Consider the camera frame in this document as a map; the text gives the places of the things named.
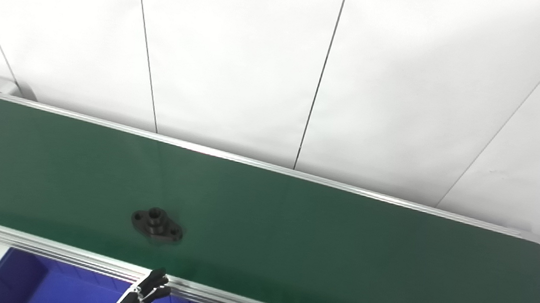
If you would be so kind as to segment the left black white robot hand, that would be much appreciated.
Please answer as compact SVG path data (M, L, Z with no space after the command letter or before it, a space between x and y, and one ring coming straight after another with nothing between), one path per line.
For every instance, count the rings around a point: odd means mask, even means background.
M116 303L155 303L172 293L172 289L166 285L168 282L164 267L152 270L125 290Z

